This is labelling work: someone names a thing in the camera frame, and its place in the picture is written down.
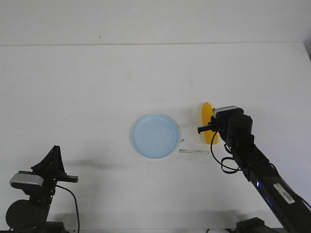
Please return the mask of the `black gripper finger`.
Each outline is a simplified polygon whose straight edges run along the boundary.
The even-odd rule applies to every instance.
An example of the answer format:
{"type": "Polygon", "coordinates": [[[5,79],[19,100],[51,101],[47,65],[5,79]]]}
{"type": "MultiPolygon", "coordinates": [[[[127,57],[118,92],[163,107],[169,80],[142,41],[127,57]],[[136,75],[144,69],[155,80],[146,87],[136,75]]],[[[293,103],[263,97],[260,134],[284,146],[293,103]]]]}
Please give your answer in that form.
{"type": "Polygon", "coordinates": [[[197,132],[200,134],[202,132],[213,131],[213,125],[208,124],[204,126],[200,126],[197,128],[197,132]]]}
{"type": "Polygon", "coordinates": [[[66,175],[61,157],[60,146],[54,145],[41,162],[31,167],[32,172],[42,176],[66,175]]]}

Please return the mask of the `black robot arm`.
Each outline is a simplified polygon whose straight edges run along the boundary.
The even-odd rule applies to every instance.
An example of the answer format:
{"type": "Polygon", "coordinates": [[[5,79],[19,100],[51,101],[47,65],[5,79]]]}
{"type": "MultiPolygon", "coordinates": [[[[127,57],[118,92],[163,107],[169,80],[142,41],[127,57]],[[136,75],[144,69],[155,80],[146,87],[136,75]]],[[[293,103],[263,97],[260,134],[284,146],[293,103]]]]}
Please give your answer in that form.
{"type": "Polygon", "coordinates": [[[289,233],[309,233],[311,231],[311,207],[296,194],[283,180],[276,167],[257,148],[252,135],[253,120],[242,110],[211,117],[208,125],[198,127],[198,133],[213,131],[225,142],[229,160],[235,161],[237,168],[224,165],[226,158],[218,163],[224,173],[241,171],[253,184],[265,203],[289,233]]]}
{"type": "Polygon", "coordinates": [[[67,233],[63,222],[47,221],[56,188],[68,191],[75,202],[77,232],[80,218],[74,193],[58,182],[77,183],[77,176],[65,172],[60,146],[54,145],[49,153],[30,171],[18,171],[9,184],[29,196],[27,200],[12,203],[5,215],[9,233],[67,233]]]}

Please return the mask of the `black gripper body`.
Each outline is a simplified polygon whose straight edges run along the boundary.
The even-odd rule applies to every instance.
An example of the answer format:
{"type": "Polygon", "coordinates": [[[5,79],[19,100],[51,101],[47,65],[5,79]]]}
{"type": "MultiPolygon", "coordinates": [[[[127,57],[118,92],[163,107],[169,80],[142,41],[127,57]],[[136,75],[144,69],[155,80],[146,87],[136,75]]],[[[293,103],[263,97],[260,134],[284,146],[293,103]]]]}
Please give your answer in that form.
{"type": "MultiPolygon", "coordinates": [[[[34,174],[32,171],[19,171],[18,173],[34,174]]],[[[79,180],[78,176],[67,174],[63,176],[38,176],[44,180],[42,186],[17,184],[17,189],[30,196],[31,201],[52,201],[58,182],[77,183],[79,180]]]]}
{"type": "Polygon", "coordinates": [[[227,140],[229,113],[217,113],[211,117],[211,130],[218,132],[222,140],[227,140]]]}

